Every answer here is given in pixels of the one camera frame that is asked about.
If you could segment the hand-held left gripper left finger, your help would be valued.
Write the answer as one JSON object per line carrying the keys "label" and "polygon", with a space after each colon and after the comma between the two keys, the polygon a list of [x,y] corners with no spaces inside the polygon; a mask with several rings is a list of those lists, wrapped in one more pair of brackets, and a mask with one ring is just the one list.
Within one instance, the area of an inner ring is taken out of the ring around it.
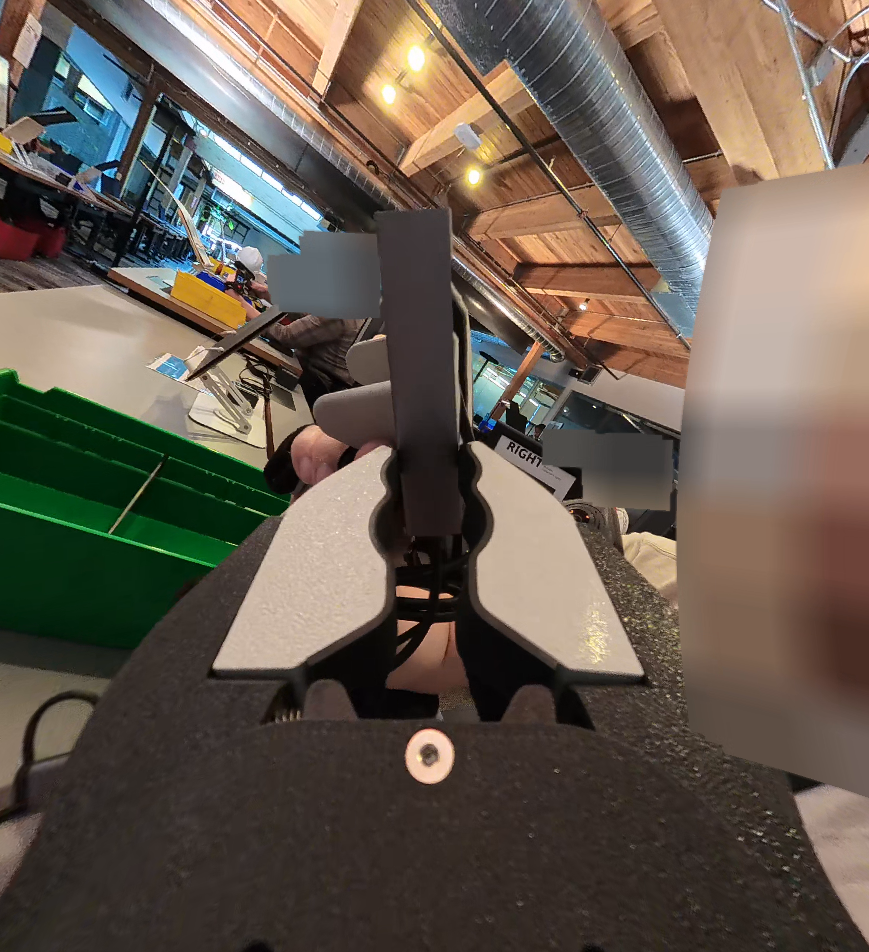
{"label": "hand-held left gripper left finger", "polygon": [[215,679],[280,681],[303,701],[342,684],[361,718],[390,718],[394,661],[393,448],[377,448],[285,511],[217,651]]}

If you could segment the white tablet stand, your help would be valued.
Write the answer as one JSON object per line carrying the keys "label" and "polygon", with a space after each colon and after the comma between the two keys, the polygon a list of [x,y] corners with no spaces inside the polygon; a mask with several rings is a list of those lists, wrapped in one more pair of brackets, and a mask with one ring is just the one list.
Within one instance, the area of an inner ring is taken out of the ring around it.
{"label": "white tablet stand", "polygon": [[197,373],[213,351],[215,348],[198,347],[183,360],[188,371],[184,382],[195,384],[199,391],[189,411],[190,421],[248,446],[265,448],[265,412],[260,398],[251,400],[221,365]]}

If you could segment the person's right hand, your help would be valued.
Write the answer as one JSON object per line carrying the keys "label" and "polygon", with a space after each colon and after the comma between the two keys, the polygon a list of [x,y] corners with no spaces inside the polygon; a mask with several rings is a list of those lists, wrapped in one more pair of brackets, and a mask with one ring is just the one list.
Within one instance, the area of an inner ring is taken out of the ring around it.
{"label": "person's right hand", "polygon": [[353,447],[333,439],[316,424],[291,432],[274,450],[263,469],[268,488],[276,495],[297,498],[337,470],[374,451],[390,446],[371,440]]}

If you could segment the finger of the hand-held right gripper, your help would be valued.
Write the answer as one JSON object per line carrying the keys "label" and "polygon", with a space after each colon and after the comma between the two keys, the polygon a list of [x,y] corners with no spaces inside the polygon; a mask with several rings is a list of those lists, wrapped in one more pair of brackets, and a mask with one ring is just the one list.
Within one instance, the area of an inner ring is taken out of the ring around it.
{"label": "finger of the hand-held right gripper", "polygon": [[346,446],[395,445],[390,381],[328,393],[313,405],[323,433]]}
{"label": "finger of the hand-held right gripper", "polygon": [[346,354],[349,374],[358,386],[372,386],[391,380],[386,335],[354,343]]}

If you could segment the green plastic bin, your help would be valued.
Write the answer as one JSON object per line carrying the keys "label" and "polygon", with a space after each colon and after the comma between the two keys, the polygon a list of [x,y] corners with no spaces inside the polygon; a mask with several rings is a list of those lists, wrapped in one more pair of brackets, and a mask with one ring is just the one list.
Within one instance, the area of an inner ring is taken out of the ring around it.
{"label": "green plastic bin", "polygon": [[0,628],[133,649],[287,506],[257,468],[0,370]]}

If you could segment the silver air duct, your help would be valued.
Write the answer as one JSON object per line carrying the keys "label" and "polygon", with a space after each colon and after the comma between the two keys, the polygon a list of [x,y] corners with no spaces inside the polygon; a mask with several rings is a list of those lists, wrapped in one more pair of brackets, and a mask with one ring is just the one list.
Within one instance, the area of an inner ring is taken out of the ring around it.
{"label": "silver air duct", "polygon": [[512,68],[679,301],[661,316],[687,343],[714,219],[599,5],[430,6],[481,71]]}

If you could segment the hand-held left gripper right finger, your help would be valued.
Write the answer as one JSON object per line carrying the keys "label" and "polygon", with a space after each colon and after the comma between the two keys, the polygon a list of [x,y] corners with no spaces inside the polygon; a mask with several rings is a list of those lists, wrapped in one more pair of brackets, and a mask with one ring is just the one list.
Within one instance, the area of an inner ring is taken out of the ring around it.
{"label": "hand-held left gripper right finger", "polygon": [[558,701],[576,687],[643,684],[568,510],[483,443],[463,449],[463,489],[463,665],[479,717],[501,720],[526,686]]}

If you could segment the grey usb hub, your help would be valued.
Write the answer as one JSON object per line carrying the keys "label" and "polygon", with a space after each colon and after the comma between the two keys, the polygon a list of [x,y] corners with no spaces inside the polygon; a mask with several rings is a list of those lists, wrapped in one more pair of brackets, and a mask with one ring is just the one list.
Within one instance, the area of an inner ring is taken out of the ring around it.
{"label": "grey usb hub", "polygon": [[452,325],[452,232],[446,208],[376,216],[396,466],[411,536],[459,533],[463,504]]}

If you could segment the yellow plastic bin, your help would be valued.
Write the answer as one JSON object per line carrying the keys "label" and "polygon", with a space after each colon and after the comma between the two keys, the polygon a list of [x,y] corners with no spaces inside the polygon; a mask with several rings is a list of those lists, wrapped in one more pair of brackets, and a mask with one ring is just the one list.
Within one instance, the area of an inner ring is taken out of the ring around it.
{"label": "yellow plastic bin", "polygon": [[246,307],[211,282],[205,273],[177,271],[170,296],[205,316],[231,329],[242,327],[248,320]]}

